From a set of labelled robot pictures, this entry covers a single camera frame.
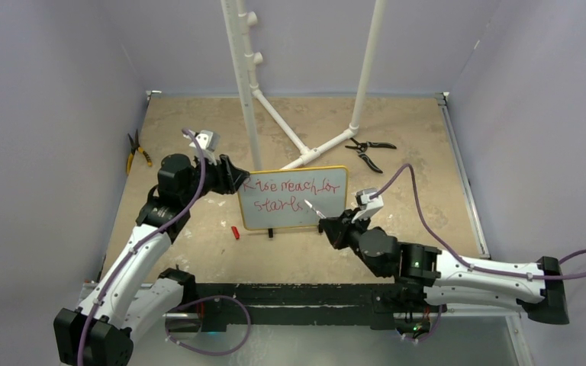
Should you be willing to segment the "white red whiteboard marker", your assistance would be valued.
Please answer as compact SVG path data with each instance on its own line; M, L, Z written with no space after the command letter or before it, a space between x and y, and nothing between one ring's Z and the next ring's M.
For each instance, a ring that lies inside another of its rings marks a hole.
M320 219L326 218L326 216L318 208L316 208L309 200L304 199L304 202Z

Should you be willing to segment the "yellow framed whiteboard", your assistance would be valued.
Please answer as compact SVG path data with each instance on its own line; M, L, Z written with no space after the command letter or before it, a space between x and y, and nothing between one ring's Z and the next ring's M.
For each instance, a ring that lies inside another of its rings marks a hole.
M320 219L309 200L326 217L347 207L349 171L343 165L251 172L238 190L247 230L313 226Z

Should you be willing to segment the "red marker cap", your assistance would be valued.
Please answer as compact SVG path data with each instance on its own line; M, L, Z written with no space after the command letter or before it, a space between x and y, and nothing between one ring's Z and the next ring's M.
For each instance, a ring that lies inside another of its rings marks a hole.
M236 240L239 240L239 239L240 239L240 233L239 233L239 230L238 230L238 229L237 229L235 226L232 226L232 227L231 227L231 230L232 230L232 233L233 233L233 236L234 236L234 238L235 238Z

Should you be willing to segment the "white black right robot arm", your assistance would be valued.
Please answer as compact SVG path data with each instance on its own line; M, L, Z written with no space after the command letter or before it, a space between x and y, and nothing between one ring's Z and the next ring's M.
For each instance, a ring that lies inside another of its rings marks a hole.
M464 303L524 311L528 319L550 325L569 322L565 286L557 258L532 263L493 262L446 250L402 242L369 220L356 220L354 210L338 217L319 216L318 226L337 250L351 249L378 278L393 278L400 305L416 310Z

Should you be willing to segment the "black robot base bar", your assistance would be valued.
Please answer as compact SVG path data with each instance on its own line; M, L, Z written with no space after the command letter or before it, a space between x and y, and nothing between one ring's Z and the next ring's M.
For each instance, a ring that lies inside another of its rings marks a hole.
M229 325L368 326L393 330L418 321L429 305L418 291L401 284L235 284L199 283L195 276L168 268L159 278L183 285L177 303L202 317L205 332Z

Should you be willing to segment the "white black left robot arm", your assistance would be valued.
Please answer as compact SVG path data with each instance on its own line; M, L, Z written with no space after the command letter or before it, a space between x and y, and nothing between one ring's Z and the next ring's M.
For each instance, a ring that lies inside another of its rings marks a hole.
M172 309L186 312L197 301L195 277L168 268L149 288L142 284L177 239L189 210L212 191L235 194L250 173L226 155L164 158L127 244L108 273L74 310L61 309L53 321L60 361L68 365L126 365L135 345Z

